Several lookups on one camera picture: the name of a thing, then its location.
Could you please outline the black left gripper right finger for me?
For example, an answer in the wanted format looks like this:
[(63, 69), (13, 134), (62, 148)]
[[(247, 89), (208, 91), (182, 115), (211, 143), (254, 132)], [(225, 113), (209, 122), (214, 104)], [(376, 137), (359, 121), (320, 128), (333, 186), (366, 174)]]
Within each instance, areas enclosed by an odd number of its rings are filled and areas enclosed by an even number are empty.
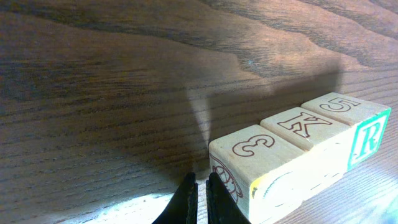
[(206, 202), (208, 224), (251, 224), (215, 172), (206, 181)]

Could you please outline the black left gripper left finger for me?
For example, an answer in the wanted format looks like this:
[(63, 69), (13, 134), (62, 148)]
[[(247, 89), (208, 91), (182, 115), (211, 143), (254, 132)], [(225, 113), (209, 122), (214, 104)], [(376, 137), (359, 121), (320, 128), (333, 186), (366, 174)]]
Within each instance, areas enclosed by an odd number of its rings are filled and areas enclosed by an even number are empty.
[(152, 224), (197, 224), (198, 184), (195, 173), (188, 173), (164, 211)]

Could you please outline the yellow C block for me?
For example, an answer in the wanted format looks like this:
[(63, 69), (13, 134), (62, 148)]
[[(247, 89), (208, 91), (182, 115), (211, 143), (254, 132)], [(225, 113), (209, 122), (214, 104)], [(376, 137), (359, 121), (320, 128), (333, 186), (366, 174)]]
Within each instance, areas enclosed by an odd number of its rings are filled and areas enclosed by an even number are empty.
[(212, 140), (209, 158), (251, 223), (275, 223), (303, 202), (305, 152), (260, 125)]

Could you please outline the yellow O block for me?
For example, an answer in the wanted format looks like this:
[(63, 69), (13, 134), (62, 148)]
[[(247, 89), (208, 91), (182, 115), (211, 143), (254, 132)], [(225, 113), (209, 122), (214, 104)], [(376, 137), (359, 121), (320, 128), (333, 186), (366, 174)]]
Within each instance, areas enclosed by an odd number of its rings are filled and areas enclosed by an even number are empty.
[(263, 119), (260, 125), (305, 151), (304, 200), (339, 181), (347, 171), (352, 127), (301, 107)]

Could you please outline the green R block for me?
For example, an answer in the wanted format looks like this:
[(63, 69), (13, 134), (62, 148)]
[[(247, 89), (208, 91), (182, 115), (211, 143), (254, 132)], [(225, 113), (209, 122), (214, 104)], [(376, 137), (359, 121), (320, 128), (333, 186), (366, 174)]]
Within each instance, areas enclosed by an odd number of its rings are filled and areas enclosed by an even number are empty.
[(388, 106), (335, 92), (305, 102), (301, 107), (351, 127), (347, 170), (378, 151), (391, 113)]

